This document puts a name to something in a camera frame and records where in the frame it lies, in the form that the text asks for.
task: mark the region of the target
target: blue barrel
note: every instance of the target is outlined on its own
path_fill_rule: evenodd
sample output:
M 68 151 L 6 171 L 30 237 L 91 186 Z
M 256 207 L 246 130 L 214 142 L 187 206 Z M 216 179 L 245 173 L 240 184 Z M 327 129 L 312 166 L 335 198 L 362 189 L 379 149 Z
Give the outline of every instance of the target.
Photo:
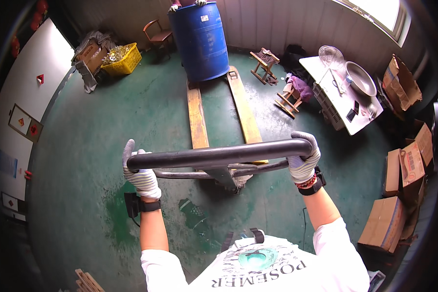
M 169 13 L 170 27 L 190 82 L 229 72 L 229 56 L 216 2 L 190 5 Z

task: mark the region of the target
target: white table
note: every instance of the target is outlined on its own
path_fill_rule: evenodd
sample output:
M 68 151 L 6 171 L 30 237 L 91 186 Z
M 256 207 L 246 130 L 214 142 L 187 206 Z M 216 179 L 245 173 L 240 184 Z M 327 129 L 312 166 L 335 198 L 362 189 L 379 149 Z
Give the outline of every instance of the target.
M 349 87 L 346 92 L 341 95 L 337 87 L 333 85 L 333 76 L 331 76 L 331 73 L 328 72 L 327 68 L 321 63 L 318 56 L 302 58 L 300 59 L 300 64 L 325 91 L 346 126 L 347 132 L 349 132 L 350 136 L 362 130 L 366 125 L 370 124 L 375 117 L 378 117 L 383 112 L 383 107 L 376 97 L 361 96 L 352 87 Z M 338 71 L 333 72 L 334 77 L 338 80 L 339 84 L 342 85 L 342 81 L 346 77 L 345 67 L 343 66 Z M 356 114 L 352 122 L 350 122 L 346 116 L 350 109 L 354 108 L 354 101 L 357 101 L 360 104 L 360 109 L 359 114 Z M 373 103 L 377 109 L 376 116 L 371 120 L 368 119 L 368 110 L 366 108 L 370 102 Z M 363 116 L 362 110 L 364 110 L 367 115 Z

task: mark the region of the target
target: person's hand on barrel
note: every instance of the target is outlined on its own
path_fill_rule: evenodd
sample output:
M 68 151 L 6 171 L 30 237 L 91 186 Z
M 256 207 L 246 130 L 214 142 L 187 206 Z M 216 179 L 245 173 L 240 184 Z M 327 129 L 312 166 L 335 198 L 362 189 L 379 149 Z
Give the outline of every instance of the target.
M 196 0 L 195 1 L 195 4 L 198 6 L 204 6 L 204 5 L 206 5 L 206 3 L 208 3 L 207 0 Z
M 289 161 L 289 172 L 292 175 L 292 181 L 296 184 L 302 184 L 310 180 L 315 174 L 315 167 L 321 157 L 321 153 L 316 143 L 315 136 L 305 132 L 295 131 L 291 133 L 292 138 L 301 138 L 310 142 L 312 151 L 307 159 L 302 159 L 301 156 L 287 157 Z
M 143 149 L 133 153 L 134 140 L 130 139 L 123 150 L 122 166 L 123 176 L 136 187 L 136 192 L 140 196 L 159 199 L 162 195 L 161 189 L 157 186 L 157 178 L 152 169 L 139 169 L 138 172 L 133 172 L 127 167 L 127 160 L 135 154 L 146 153 Z
M 178 5 L 172 5 L 172 6 L 169 8 L 169 12 L 175 12 L 175 11 L 177 11 L 177 9 L 178 9 Z

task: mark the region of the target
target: pallet jack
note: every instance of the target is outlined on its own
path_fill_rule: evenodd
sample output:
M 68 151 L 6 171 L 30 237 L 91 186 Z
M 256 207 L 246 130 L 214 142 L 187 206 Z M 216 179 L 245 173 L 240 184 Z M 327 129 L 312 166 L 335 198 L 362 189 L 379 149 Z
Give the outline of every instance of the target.
M 255 117 L 248 106 L 239 72 L 230 66 L 227 79 L 246 144 L 209 147 L 201 92 L 198 84 L 187 81 L 188 111 L 193 149 L 133 155 L 127 161 L 130 170 L 153 169 L 158 178 L 215 179 L 232 193 L 238 193 L 254 174 L 288 167 L 286 159 L 269 163 L 269 159 L 309 156 L 311 144 L 305 139 L 263 142 Z M 196 172 L 165 172 L 163 168 L 191 167 Z

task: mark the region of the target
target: red bracelet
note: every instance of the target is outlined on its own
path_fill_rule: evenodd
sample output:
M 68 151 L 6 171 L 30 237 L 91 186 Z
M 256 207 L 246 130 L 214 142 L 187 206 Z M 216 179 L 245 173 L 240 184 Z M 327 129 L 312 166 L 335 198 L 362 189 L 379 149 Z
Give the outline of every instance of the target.
M 316 180 L 316 173 L 314 173 L 313 176 L 312 176 L 309 180 L 307 180 L 306 182 L 301 183 L 301 184 L 295 184 L 295 185 L 296 185 L 297 188 L 299 188 L 299 189 L 305 189 L 305 188 L 307 188 L 308 186 L 314 184 L 314 183 L 315 183 L 315 180 Z

